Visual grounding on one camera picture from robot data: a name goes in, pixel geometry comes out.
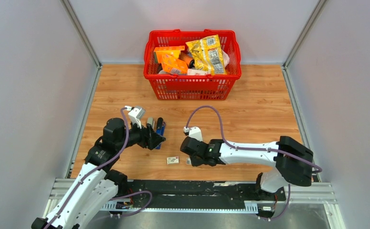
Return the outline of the blue and black stapler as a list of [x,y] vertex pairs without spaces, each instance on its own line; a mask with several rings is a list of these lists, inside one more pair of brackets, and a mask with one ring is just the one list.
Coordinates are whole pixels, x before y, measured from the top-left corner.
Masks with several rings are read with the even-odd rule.
[[162,117],[159,117],[157,119],[156,133],[161,135],[161,136],[164,136],[165,127],[166,127],[166,123],[165,123],[164,119]]

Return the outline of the grey and white stapler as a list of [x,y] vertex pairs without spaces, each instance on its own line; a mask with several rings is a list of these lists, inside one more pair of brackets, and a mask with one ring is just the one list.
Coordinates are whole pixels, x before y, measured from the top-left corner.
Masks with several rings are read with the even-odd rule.
[[152,128],[154,128],[154,125],[155,125],[155,120],[153,117],[149,117],[147,119],[147,124],[150,124],[152,126]]

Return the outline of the white staple box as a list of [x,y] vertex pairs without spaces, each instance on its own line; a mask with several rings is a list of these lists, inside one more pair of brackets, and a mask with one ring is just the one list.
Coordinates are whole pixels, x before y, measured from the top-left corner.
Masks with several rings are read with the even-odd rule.
[[167,165],[179,164],[179,156],[167,157]]

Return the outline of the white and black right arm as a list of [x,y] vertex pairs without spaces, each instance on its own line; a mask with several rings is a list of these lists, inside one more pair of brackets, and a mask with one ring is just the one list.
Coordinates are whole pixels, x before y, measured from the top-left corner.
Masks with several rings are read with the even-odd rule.
[[223,139],[205,143],[188,136],[182,142],[180,151],[190,157],[194,167],[237,163],[271,167],[270,171],[263,172],[256,179],[254,191],[262,200],[287,185],[309,187],[312,184],[313,152],[289,136],[260,144],[225,142]]

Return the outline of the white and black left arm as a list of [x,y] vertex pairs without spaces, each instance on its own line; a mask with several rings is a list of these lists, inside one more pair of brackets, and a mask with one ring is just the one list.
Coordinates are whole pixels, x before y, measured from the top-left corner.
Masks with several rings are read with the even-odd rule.
[[31,228],[86,228],[104,204],[128,192],[127,176],[112,169],[122,151],[133,145],[153,150],[165,140],[150,124],[129,125],[125,118],[109,119],[64,197],[46,217],[36,218]]

